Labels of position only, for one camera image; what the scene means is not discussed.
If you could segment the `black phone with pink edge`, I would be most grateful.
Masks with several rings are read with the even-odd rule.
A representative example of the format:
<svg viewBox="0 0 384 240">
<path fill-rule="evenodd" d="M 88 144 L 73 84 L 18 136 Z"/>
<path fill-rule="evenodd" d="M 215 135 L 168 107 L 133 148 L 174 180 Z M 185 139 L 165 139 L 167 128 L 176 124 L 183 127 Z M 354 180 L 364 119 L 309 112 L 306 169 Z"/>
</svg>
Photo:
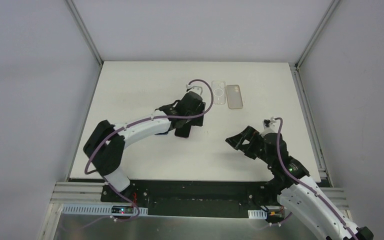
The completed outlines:
<svg viewBox="0 0 384 240">
<path fill-rule="evenodd" d="M 178 138 L 187 139 L 190 136 L 192 126 L 190 124 L 184 125 L 180 128 L 177 128 L 174 132 L 174 135 Z"/>
</svg>

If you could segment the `clear transparent phone case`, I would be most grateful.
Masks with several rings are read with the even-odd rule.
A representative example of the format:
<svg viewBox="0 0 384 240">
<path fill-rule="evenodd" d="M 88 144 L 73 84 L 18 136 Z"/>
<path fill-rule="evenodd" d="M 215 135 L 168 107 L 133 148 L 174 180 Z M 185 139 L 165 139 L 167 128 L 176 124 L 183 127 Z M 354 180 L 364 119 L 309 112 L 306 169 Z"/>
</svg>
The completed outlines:
<svg viewBox="0 0 384 240">
<path fill-rule="evenodd" d="M 226 83 L 214 80 L 211 82 L 214 105 L 224 105 L 226 103 Z"/>
</svg>

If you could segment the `beige pink phone case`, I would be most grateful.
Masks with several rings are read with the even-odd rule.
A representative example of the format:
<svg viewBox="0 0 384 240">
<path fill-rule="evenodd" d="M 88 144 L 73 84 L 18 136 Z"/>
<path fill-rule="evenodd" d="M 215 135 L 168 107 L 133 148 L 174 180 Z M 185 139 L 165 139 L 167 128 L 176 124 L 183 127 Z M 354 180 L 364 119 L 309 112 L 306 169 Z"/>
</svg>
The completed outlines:
<svg viewBox="0 0 384 240">
<path fill-rule="evenodd" d="M 243 108 L 243 100 L 241 95 L 241 89 L 239 85 L 227 85 L 226 86 L 226 98 L 228 108 L 231 110 L 237 110 Z"/>
</svg>

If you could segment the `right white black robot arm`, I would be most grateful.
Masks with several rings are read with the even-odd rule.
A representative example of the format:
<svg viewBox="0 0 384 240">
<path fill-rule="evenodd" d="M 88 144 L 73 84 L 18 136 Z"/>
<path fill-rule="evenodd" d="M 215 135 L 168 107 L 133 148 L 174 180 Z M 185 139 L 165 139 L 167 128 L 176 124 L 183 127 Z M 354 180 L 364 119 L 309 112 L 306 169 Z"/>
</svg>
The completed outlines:
<svg viewBox="0 0 384 240">
<path fill-rule="evenodd" d="M 360 227 L 326 196 L 304 165 L 288 152 L 281 133 L 270 127 L 259 132 L 247 126 L 226 138 L 226 143 L 253 160 L 267 164 L 273 179 L 264 186 L 264 200 L 280 204 L 298 218 L 319 240 L 372 240 L 373 232 Z"/>
</svg>

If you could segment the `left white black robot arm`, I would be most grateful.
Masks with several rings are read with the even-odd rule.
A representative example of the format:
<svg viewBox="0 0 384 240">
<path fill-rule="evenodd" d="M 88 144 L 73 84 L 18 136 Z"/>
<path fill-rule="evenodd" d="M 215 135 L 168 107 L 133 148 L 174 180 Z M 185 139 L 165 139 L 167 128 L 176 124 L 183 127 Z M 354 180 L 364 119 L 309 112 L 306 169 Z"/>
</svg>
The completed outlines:
<svg viewBox="0 0 384 240">
<path fill-rule="evenodd" d="M 124 125 L 102 120 L 83 146 L 89 158 L 87 166 L 114 187 L 113 195 L 120 202 L 132 198 L 130 179 L 124 173 L 121 160 L 124 150 L 130 145 L 154 135 L 175 131 L 177 137 L 186 138 L 191 127 L 203 126 L 206 104 L 195 92 L 187 92 L 182 99 L 157 108 L 150 115 Z"/>
</svg>

